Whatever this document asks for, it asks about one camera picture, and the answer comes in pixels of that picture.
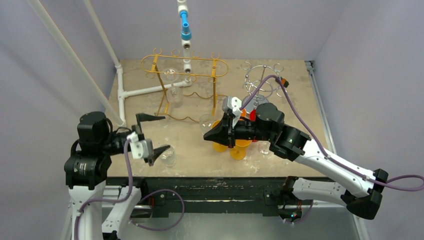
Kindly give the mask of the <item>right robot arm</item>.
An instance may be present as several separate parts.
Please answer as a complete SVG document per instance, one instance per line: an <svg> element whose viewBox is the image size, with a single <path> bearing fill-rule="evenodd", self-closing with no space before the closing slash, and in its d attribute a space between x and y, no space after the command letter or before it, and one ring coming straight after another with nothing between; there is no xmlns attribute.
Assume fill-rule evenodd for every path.
<svg viewBox="0 0 424 240"><path fill-rule="evenodd" d="M234 148L236 140L257 140L270 143L274 155L310 167L332 181L312 181L301 177L288 177L280 196L288 204L296 200L319 200L346 207L366 220L373 220L383 199L383 186L388 173L382 169L369 170L357 166L342 157L320 148L316 140L305 132L284 123L284 113L272 104L263 103L255 112L255 120L239 120L227 109L221 120L203 138L228 148Z"/></svg>

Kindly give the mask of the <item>round clear wine glass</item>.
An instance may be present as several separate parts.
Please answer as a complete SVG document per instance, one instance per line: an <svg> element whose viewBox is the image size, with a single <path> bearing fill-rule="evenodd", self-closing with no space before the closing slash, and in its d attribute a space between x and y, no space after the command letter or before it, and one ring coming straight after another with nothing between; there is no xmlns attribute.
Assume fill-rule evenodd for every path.
<svg viewBox="0 0 424 240"><path fill-rule="evenodd" d="M175 83L179 79L180 75L175 68L166 68L161 74L162 80L170 84L167 88L166 98L174 108L180 108L183 105L183 91L180 87L176 86Z"/></svg>

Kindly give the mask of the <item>red plastic goblet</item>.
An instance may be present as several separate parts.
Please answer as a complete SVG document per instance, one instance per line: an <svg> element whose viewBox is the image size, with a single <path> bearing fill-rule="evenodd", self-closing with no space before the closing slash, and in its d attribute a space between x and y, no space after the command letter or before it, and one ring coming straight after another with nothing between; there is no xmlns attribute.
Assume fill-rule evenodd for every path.
<svg viewBox="0 0 424 240"><path fill-rule="evenodd" d="M254 122L256 120L256 109L253 109L250 114L249 114L249 119ZM252 140L253 143L257 142L258 140L256 138L254 138Z"/></svg>

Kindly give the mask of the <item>clear champagne flute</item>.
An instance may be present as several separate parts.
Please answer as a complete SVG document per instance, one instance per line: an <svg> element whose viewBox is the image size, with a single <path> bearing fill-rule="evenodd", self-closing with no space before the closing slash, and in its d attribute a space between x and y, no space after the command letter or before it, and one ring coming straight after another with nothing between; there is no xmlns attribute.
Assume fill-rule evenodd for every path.
<svg viewBox="0 0 424 240"><path fill-rule="evenodd" d="M270 155L272 152L270 151L270 143L267 141L261 141L258 145L257 145L257 150L260 154L262 155Z"/></svg>

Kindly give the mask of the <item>patterned clear goblet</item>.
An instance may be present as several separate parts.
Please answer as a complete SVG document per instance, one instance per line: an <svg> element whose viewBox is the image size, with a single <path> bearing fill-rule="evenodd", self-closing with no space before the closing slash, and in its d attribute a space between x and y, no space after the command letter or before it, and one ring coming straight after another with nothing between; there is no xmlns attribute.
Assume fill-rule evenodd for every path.
<svg viewBox="0 0 424 240"><path fill-rule="evenodd" d="M199 118L199 127L202 135L212 129L213 123L215 122L214 117L211 114L203 114Z"/></svg>

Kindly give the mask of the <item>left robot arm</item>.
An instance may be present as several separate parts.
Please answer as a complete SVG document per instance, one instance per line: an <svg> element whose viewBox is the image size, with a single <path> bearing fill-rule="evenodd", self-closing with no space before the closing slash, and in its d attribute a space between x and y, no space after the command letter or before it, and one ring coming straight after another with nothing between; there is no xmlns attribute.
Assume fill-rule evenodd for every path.
<svg viewBox="0 0 424 240"><path fill-rule="evenodd" d="M164 116L137 113L136 124L124 132L113 129L101 111L80 117L78 139L64 164L65 184L71 198L73 240L119 240L136 206L146 203L149 191L134 182L129 156L153 166L169 145L154 148L145 138L141 123L163 120ZM105 198L111 157L123 154L128 171L127 185L115 198Z"/></svg>

